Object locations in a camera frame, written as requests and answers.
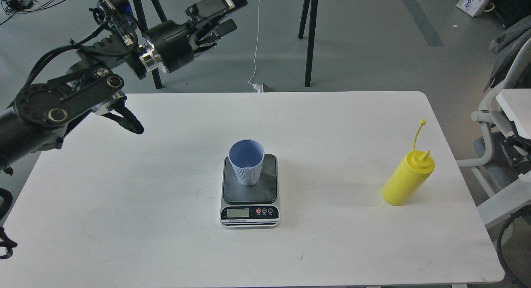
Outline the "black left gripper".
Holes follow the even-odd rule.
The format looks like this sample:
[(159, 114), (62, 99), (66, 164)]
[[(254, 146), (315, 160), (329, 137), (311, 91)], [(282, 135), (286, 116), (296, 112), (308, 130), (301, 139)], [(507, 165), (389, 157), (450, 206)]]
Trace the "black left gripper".
[(237, 30), (232, 19), (221, 23), (201, 22), (222, 18), (246, 5), (247, 0), (202, 0), (185, 10), (192, 22), (178, 24), (168, 20), (147, 29), (144, 31), (145, 69), (173, 73), (188, 65)]

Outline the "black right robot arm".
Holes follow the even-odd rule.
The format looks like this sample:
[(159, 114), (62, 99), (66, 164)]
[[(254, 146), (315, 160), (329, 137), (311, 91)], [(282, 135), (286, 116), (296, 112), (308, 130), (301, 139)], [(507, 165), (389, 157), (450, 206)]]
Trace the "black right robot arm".
[(510, 281), (514, 285), (516, 285), (518, 288), (528, 288), (528, 286), (522, 280), (520, 280), (518, 276), (516, 276), (516, 274), (512, 271), (512, 269), (507, 264), (506, 259), (503, 255), (502, 240), (506, 233), (506, 230), (512, 225), (512, 223), (516, 219), (521, 218), (524, 215), (530, 215), (530, 212), (531, 212), (531, 205), (527, 204), (519, 208), (515, 212), (510, 213), (508, 218), (502, 223), (501, 229), (499, 230), (499, 233), (497, 235), (497, 241), (495, 243), (497, 259), (499, 260), (499, 263), (501, 264), (501, 267), (505, 275), (508, 276)]

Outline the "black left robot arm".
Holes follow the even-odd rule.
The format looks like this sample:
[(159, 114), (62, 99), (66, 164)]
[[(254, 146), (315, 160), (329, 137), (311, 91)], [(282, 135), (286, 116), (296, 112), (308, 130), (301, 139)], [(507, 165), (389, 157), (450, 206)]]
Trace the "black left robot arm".
[(237, 29), (225, 17), (247, 0), (202, 0), (186, 9), (182, 24), (165, 19), (158, 0), (98, 0), (97, 29), (55, 48), (34, 65), (24, 86), (1, 112), (1, 171), (29, 153), (60, 149), (65, 137), (95, 113), (124, 129), (144, 127), (127, 109), (124, 80), (112, 69), (127, 64), (139, 79), (173, 73)]

